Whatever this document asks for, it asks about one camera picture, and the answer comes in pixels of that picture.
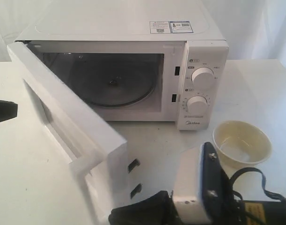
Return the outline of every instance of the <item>midea logo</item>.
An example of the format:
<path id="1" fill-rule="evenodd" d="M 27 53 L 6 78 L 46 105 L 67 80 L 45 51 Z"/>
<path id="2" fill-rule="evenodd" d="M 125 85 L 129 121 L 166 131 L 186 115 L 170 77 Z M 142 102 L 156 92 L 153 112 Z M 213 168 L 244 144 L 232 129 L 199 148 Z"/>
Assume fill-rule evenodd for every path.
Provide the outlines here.
<path id="1" fill-rule="evenodd" d="M 193 122 L 193 121 L 186 121 L 185 122 L 186 125 L 193 125 L 193 124 L 200 124 L 199 122 Z"/>

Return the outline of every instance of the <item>table surface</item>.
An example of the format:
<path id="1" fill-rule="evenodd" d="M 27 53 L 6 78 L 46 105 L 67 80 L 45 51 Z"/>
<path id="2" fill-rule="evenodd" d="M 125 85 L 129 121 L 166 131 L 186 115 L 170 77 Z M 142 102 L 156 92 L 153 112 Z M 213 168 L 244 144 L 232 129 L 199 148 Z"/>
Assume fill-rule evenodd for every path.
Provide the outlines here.
<path id="1" fill-rule="evenodd" d="M 0 123 L 0 224 L 92 224 L 61 146 L 11 62 L 0 62 L 0 99 L 18 104 L 18 117 Z M 133 187 L 143 184 L 133 202 L 170 191 L 180 153 L 212 141 L 213 128 L 225 120 L 252 123 L 269 136 L 272 155 L 257 168 L 265 173 L 268 190 L 286 196 L 286 69 L 277 60 L 229 60 L 208 129 L 178 131 L 172 122 L 110 123 L 128 140 L 130 160 L 141 162 L 130 174 Z M 235 172 L 222 166 L 229 176 Z M 269 200 L 260 174 L 243 175 L 235 190 L 245 199 Z"/>

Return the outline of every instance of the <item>microwave oven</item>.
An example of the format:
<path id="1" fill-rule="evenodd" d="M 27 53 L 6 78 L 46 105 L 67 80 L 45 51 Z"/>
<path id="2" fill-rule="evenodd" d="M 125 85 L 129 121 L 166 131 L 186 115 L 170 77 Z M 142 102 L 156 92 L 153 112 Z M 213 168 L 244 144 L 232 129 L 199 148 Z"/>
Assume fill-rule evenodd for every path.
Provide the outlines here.
<path id="1" fill-rule="evenodd" d="M 130 188 L 126 140 L 105 121 L 206 128 L 228 45 L 199 0 L 56 0 L 8 52 L 106 214 Z"/>

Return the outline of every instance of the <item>bowl rim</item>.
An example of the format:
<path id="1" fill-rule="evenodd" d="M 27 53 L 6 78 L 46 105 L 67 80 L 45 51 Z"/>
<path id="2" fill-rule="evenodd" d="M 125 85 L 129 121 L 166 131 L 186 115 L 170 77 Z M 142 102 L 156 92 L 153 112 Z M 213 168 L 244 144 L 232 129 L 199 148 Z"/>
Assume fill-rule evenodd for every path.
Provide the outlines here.
<path id="1" fill-rule="evenodd" d="M 269 149 L 268 149 L 267 155 L 266 155 L 263 159 L 261 159 L 261 160 L 259 160 L 259 161 L 255 161 L 255 162 L 244 162 L 244 161 L 240 161 L 240 160 L 237 160 L 237 159 L 235 159 L 235 158 L 232 158 L 231 156 L 229 156 L 228 154 L 226 154 L 225 152 L 223 152 L 223 151 L 220 149 L 220 147 L 217 145 L 217 143 L 216 143 L 216 140 L 215 140 L 215 138 L 214 138 L 214 133 L 215 133 L 215 131 L 217 130 L 217 128 L 219 128 L 221 125 L 223 125 L 223 124 L 225 124 L 225 123 L 242 123 L 242 124 L 248 125 L 248 126 L 250 126 L 250 127 L 253 127 L 253 128 L 255 128 L 257 131 L 259 131 L 259 132 L 261 132 L 262 134 L 264 134 L 265 137 L 266 137 L 266 139 L 268 140 L 268 144 L 269 144 L 269 146 L 270 146 Z M 252 124 L 250 124 L 250 123 L 247 123 L 247 122 L 245 122 L 245 121 L 241 121 L 241 120 L 226 120 L 226 121 L 224 121 L 224 122 L 221 122 L 219 125 L 217 125 L 217 126 L 213 129 L 212 138 L 213 138 L 213 144 L 214 144 L 214 146 L 219 150 L 219 152 L 220 152 L 222 155 L 224 155 L 225 157 L 227 157 L 227 158 L 229 158 L 229 159 L 231 159 L 232 161 L 237 162 L 237 163 L 247 164 L 247 165 L 256 165 L 256 164 L 259 164 L 259 163 L 262 163 L 262 162 L 266 161 L 266 160 L 271 156 L 271 153 L 272 153 L 272 143 L 271 143 L 271 140 L 269 139 L 268 135 L 266 135 L 266 133 L 265 133 L 263 130 L 261 130 L 260 128 L 254 126 L 254 125 L 252 125 Z"/>

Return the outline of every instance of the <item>power knob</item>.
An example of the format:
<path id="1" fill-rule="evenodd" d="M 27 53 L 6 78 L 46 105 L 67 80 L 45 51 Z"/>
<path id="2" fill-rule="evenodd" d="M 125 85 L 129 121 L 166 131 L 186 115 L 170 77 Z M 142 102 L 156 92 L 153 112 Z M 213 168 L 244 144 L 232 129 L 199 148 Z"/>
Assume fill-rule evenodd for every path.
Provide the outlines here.
<path id="1" fill-rule="evenodd" d="M 186 103 L 190 114 L 195 116 L 203 115 L 207 110 L 207 100 L 202 96 L 191 97 Z"/>
<path id="2" fill-rule="evenodd" d="M 196 89 L 210 89 L 215 81 L 213 71 L 207 67 L 196 69 L 191 75 L 191 81 Z"/>

